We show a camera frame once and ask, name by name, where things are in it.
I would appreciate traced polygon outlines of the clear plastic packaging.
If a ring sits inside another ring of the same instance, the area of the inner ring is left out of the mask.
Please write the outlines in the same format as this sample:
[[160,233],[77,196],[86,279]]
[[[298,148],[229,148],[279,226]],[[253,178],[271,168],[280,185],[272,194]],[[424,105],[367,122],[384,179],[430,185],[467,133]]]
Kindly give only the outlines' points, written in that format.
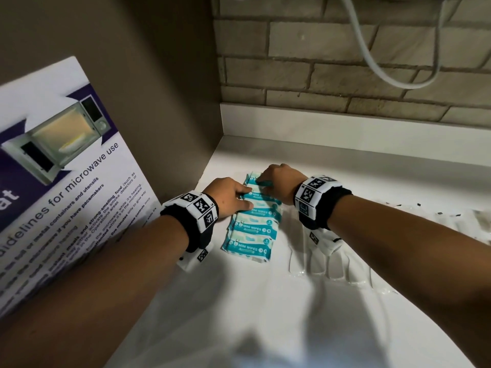
[[381,204],[423,217],[491,246],[491,210],[434,209],[421,203],[397,204],[381,201]]
[[305,228],[297,217],[290,219],[284,228],[291,250],[291,275],[321,277],[343,285],[370,289],[379,294],[397,294],[391,285],[332,231]]

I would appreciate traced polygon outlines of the black wristband with marker tags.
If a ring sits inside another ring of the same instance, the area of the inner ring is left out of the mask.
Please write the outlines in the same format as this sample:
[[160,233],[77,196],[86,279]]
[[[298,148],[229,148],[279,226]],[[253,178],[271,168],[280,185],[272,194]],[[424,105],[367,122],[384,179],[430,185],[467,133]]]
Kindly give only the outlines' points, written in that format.
[[297,186],[294,206],[307,247],[328,258],[342,246],[344,241],[328,227],[328,219],[341,198],[350,195],[339,181],[325,175],[312,176]]
[[188,236],[186,251],[177,262],[183,271],[193,271],[213,248],[211,242],[218,213],[217,203],[210,195],[194,190],[162,205],[161,216],[175,218]]

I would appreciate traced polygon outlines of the teal wet wipes packet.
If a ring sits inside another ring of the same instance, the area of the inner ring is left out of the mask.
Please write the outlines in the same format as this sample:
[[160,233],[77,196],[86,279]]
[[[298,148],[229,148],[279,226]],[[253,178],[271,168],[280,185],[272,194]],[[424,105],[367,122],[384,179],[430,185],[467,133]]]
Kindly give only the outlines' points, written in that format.
[[260,182],[257,179],[261,176],[261,172],[250,172],[245,179],[245,185],[251,187],[254,190],[262,190],[266,187],[273,186],[270,180],[262,180]]
[[261,191],[251,191],[243,194],[242,200],[248,201],[255,209],[278,209],[282,202],[269,195],[263,194]]

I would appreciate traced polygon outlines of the person's left hand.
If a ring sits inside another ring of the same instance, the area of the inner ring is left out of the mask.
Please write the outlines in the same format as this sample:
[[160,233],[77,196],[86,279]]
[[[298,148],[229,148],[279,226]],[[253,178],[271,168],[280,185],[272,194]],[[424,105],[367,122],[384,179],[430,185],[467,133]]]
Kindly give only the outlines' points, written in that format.
[[230,177],[213,180],[203,193],[213,198],[218,207],[218,219],[224,219],[235,212],[235,201],[244,201],[240,197],[251,192],[252,189]]

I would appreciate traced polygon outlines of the person's left forearm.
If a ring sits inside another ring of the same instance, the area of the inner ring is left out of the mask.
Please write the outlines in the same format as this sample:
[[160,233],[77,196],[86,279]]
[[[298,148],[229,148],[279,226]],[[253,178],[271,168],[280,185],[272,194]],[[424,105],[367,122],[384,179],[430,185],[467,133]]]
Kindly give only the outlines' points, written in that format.
[[0,321],[0,368],[102,368],[187,245],[161,216],[65,273]]

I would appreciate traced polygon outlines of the person's right hand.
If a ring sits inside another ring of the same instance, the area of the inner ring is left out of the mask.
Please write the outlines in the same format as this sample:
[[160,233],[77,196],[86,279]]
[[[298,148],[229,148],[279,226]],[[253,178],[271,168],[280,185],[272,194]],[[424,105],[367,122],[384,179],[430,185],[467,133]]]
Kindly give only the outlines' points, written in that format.
[[287,164],[271,164],[277,166],[274,185],[266,187],[266,194],[280,200],[283,204],[294,205],[294,196],[298,187],[308,177]]

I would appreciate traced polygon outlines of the microwave guidelines poster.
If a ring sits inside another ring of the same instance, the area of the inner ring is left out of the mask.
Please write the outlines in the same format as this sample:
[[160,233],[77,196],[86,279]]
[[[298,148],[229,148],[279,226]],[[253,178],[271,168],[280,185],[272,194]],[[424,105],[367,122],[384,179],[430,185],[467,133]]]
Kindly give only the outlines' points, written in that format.
[[160,206],[75,56],[0,86],[0,319]]

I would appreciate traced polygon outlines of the row of teal packets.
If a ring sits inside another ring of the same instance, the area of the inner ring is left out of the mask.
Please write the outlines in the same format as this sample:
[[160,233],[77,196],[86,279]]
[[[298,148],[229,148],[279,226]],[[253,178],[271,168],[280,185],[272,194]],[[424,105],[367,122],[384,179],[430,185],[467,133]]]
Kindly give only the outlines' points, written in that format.
[[282,206],[254,208],[234,214],[221,249],[258,263],[269,262],[279,232]]

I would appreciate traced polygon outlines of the person's right forearm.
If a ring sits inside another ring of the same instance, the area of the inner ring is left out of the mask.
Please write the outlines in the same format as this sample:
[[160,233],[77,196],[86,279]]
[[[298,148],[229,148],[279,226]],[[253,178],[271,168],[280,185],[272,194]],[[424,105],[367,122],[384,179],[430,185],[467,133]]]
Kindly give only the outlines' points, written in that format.
[[476,368],[491,368],[491,246],[357,196],[328,205],[329,229],[428,316]]

